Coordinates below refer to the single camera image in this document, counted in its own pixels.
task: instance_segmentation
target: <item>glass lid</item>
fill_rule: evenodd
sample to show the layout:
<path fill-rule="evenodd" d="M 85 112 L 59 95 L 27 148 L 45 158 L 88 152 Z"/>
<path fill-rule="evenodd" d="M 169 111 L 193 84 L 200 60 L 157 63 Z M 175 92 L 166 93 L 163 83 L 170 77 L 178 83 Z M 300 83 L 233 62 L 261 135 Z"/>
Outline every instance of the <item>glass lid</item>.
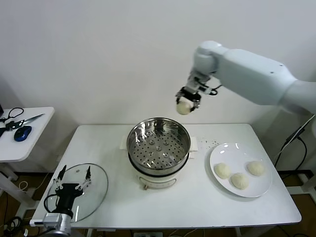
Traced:
<path fill-rule="evenodd" d="M 61 181 L 64 183 L 82 184 L 85 180 L 87 171 L 90 167 L 91 183 L 83 189 L 80 197 L 75 199 L 72 212 L 72 223 L 81 221 L 90 216 L 103 202 L 109 186 L 108 176 L 105 170 L 92 163 L 78 164 L 66 170 L 64 177 Z M 56 183 L 50 187 L 48 195 L 56 194 Z M 49 197 L 47 199 L 47 207 L 50 211 L 56 208 L 59 197 Z"/>

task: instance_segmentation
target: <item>white plate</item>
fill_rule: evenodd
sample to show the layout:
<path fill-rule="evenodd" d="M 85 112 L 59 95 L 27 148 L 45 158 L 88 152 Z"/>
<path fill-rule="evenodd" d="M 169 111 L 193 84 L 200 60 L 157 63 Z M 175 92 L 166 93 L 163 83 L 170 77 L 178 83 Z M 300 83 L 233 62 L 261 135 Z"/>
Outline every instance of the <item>white plate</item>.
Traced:
<path fill-rule="evenodd" d="M 251 161 L 261 161 L 265 167 L 265 173 L 262 176 L 252 175 L 247 164 Z M 214 171 L 214 166 L 218 163 L 225 163 L 231 169 L 231 176 L 235 173 L 243 173 L 249 178 L 249 187 L 240 190 L 231 183 L 231 177 L 221 179 Z M 269 164 L 262 157 L 262 154 L 241 143 L 224 143 L 218 145 L 210 156 L 211 170 L 217 181 L 227 190 L 246 198 L 255 198 L 265 194 L 272 183 L 272 173 Z"/>

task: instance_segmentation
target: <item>floor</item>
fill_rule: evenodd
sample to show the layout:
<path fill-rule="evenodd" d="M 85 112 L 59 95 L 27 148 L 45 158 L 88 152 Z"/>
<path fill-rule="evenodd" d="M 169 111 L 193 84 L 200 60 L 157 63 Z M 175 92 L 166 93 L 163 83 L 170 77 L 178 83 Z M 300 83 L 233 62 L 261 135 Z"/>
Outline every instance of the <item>floor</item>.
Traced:
<path fill-rule="evenodd" d="M 15 182 L 18 185 L 21 181 L 27 181 L 29 183 L 29 187 L 37 187 L 43 181 L 44 175 L 32 175 L 32 176 L 20 176 L 19 179 Z M 43 182 L 42 186 L 38 188 L 33 196 L 35 200 L 40 200 L 42 194 L 44 193 L 48 182 L 51 178 L 51 175 Z M 301 181 L 298 179 L 297 176 L 289 176 L 284 179 L 284 182 L 287 186 L 297 186 L 301 185 Z M 302 214 L 302 221 L 299 224 L 295 225 L 283 225 L 281 228 L 286 231 L 289 236 L 294 236 L 296 233 L 302 233 L 309 237 L 316 237 L 316 205 L 314 204 L 313 200 L 309 197 L 309 195 L 297 195 L 292 196 L 293 200 L 295 201 L 297 207 L 299 208 Z M 5 214 L 5 207 L 6 202 L 8 201 L 7 205 L 7 212 L 6 212 L 6 221 L 10 218 L 14 217 L 19 202 L 12 198 L 10 195 L 3 193 L 0 197 L 0 237 L 3 235 L 3 219 Z M 39 230 L 35 227 L 27 226 L 29 219 L 32 217 L 33 211 L 27 212 L 25 216 L 25 228 L 29 230 L 29 235 L 36 235 Z M 286 233 L 280 227 L 274 227 L 273 229 L 269 230 L 262 237 L 287 237 Z M 93 237 L 132 237 L 132 235 L 136 232 L 147 232 L 148 230 L 117 230 L 116 232 L 98 232 L 96 230 L 93 231 Z M 169 236 L 175 230 L 150 230 L 151 232 L 163 232 L 163 236 Z M 178 230 L 174 233 L 174 235 L 183 237 L 186 233 L 192 230 Z M 244 233 L 247 231 L 247 228 L 242 228 L 241 232 Z M 87 230 L 82 229 L 80 230 L 82 234 L 86 234 Z M 17 237 L 23 237 L 22 232 L 19 232 Z M 191 234 L 188 237 L 236 237 L 235 230 L 233 228 L 224 228 L 224 229 L 199 229 Z"/>

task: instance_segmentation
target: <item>cable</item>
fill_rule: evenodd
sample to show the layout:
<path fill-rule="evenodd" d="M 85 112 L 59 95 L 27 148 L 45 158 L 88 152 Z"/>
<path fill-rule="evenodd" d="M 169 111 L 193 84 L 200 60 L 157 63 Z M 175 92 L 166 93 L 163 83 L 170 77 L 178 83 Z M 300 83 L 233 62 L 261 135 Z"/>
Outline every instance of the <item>cable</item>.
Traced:
<path fill-rule="evenodd" d="M 3 225 L 2 226 L 4 226 L 4 224 L 5 224 L 6 212 L 8 211 L 8 193 L 5 193 L 5 194 L 6 194 L 5 195 L 6 196 L 6 205 L 5 205 L 5 212 L 4 212 L 4 218 L 3 218 Z"/>
<path fill-rule="evenodd" d="M 283 233 L 286 234 L 287 237 L 291 237 L 290 234 L 288 234 L 288 233 L 285 231 L 285 229 L 283 229 L 281 226 L 277 226 L 277 227 L 279 227 L 279 228 L 283 231 Z M 293 235 L 293 237 L 297 237 L 297 236 L 309 237 L 308 235 L 302 234 L 302 233 L 296 233 L 295 235 Z"/>
<path fill-rule="evenodd" d="M 47 200 L 48 200 L 49 198 L 55 197 L 55 196 L 57 196 L 57 194 L 50 194 L 50 195 L 48 195 L 47 197 L 45 197 L 45 199 L 44 199 L 44 202 L 43 202 L 44 208 L 45 208 L 45 210 L 46 210 L 48 213 L 51 213 L 51 211 L 50 211 L 50 210 L 48 209 L 48 207 L 47 207 Z"/>
<path fill-rule="evenodd" d="M 194 231 L 196 231 L 197 229 L 194 229 L 194 230 L 192 230 L 192 231 L 190 231 L 190 232 L 188 232 L 187 234 L 185 234 L 183 237 L 186 237 L 186 236 L 188 236 L 189 234 L 191 234 L 191 233 L 193 233 Z"/>
<path fill-rule="evenodd" d="M 301 233 L 297 233 L 297 234 L 293 235 L 293 237 L 296 237 L 296 236 L 305 236 L 305 237 L 309 237 L 308 235 L 306 235 L 306 234 L 301 234 Z"/>
<path fill-rule="evenodd" d="M 299 140 L 299 141 L 304 145 L 305 153 L 304 153 L 304 157 L 303 157 L 301 163 L 295 168 L 295 170 L 298 170 L 298 169 L 301 167 L 301 165 L 304 163 L 304 161 L 305 161 L 305 159 L 306 159 L 306 156 L 307 156 L 307 146 L 306 146 L 305 142 L 304 142 L 303 139 L 300 138 L 300 137 L 297 137 L 297 140 Z M 285 179 L 285 178 L 287 178 L 287 177 L 289 177 L 289 176 L 291 176 L 291 175 L 292 175 L 292 174 L 289 174 L 289 175 L 283 177 L 282 179 Z"/>
<path fill-rule="evenodd" d="M 176 233 L 179 229 L 176 229 L 175 231 L 171 232 L 171 234 L 169 235 L 169 237 L 171 237 L 174 233 Z"/>
<path fill-rule="evenodd" d="M 291 140 L 286 143 L 286 145 L 283 146 L 283 148 L 281 149 L 281 151 L 279 153 L 277 153 L 274 158 L 276 158 L 279 154 L 281 154 L 284 149 L 288 146 L 288 144 L 290 144 L 295 138 L 296 138 L 296 135 L 315 117 L 315 115 L 311 116 L 297 131 L 296 133 L 294 134 L 294 136 L 291 138 Z"/>
<path fill-rule="evenodd" d="M 22 219 L 18 216 L 15 216 L 8 220 L 5 225 L 6 229 L 3 231 L 3 234 L 6 237 L 13 237 L 18 234 L 20 231 L 23 231 Z"/>
<path fill-rule="evenodd" d="M 41 182 L 41 184 L 40 184 L 37 188 L 35 188 L 34 190 L 39 189 L 39 188 L 43 185 L 45 179 L 48 177 L 49 174 L 50 174 L 50 172 L 45 175 L 45 177 L 44 177 L 43 181 Z M 25 185 L 24 188 L 21 188 L 21 184 L 23 184 L 23 183 L 25 183 L 26 185 Z M 28 182 L 26 182 L 26 181 L 21 181 L 21 182 L 19 183 L 19 190 L 13 190 L 13 191 L 15 191 L 15 192 L 24 192 L 24 193 L 27 193 L 27 191 L 24 191 L 24 190 L 25 190 L 28 186 L 29 186 L 29 183 L 28 183 Z"/>
<path fill-rule="evenodd" d="M 283 148 L 286 146 L 286 144 L 287 144 L 287 142 L 285 142 L 285 143 L 283 144 L 283 146 L 281 147 L 281 151 L 282 151 Z M 282 152 L 280 152 L 280 154 L 278 155 L 278 157 L 277 157 L 277 159 L 276 159 L 275 167 L 277 166 L 278 160 L 280 159 L 281 155 L 282 155 Z"/>
<path fill-rule="evenodd" d="M 281 226 L 277 226 L 277 227 L 279 227 L 283 231 L 283 233 L 286 234 L 287 237 L 291 237 Z"/>
<path fill-rule="evenodd" d="M 48 230 L 46 230 L 46 231 L 43 231 L 42 233 L 37 234 L 37 235 L 35 235 L 35 236 L 27 236 L 27 237 L 40 237 L 40 236 L 42 236 L 42 235 L 44 235 L 44 234 L 47 234 L 48 232 L 53 231 L 53 230 L 54 230 L 54 228 L 51 228 L 51 229 L 48 229 Z"/>

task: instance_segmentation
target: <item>white table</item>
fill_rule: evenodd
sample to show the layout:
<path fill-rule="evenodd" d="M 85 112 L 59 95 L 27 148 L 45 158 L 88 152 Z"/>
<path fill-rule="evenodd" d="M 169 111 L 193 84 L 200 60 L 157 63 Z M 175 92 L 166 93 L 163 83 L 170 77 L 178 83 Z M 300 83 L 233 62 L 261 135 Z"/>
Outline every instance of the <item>white table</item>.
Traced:
<path fill-rule="evenodd" d="M 4 114 L 1 117 L 8 116 L 10 110 L 4 110 Z M 37 120 L 29 123 L 27 125 L 32 127 L 32 131 L 28 138 L 23 142 L 16 142 L 13 139 L 14 131 L 4 132 L 0 137 L 0 171 L 2 171 L 7 177 L 0 173 L 0 189 L 6 191 L 12 197 L 21 202 L 17 216 L 23 216 L 27 209 L 35 209 L 38 202 L 35 202 L 31 196 L 34 193 L 34 189 L 28 189 L 28 193 L 22 192 L 17 186 L 15 186 L 11 180 L 16 180 L 18 177 L 5 163 L 9 162 L 19 162 L 25 160 L 36 142 L 38 141 L 40 135 L 44 131 L 48 122 L 54 114 L 53 107 L 43 107 L 43 108 L 25 108 L 24 113 L 17 116 L 13 120 L 15 122 L 29 119 L 36 115 L 45 114 L 38 118 Z"/>
<path fill-rule="evenodd" d="M 219 228 L 297 223 L 301 214 L 280 179 L 253 129 L 248 124 L 184 125 L 197 138 L 198 151 L 179 174 L 179 181 L 163 190 L 146 190 L 138 182 L 127 151 L 119 149 L 132 125 L 82 125 L 76 130 L 53 177 L 64 165 L 80 163 L 102 166 L 109 189 L 101 206 L 73 228 L 159 229 Z M 273 174 L 270 190 L 258 198 L 238 197 L 225 190 L 209 169 L 213 143 L 245 143 L 262 152 Z M 46 214 L 43 200 L 31 225 Z"/>

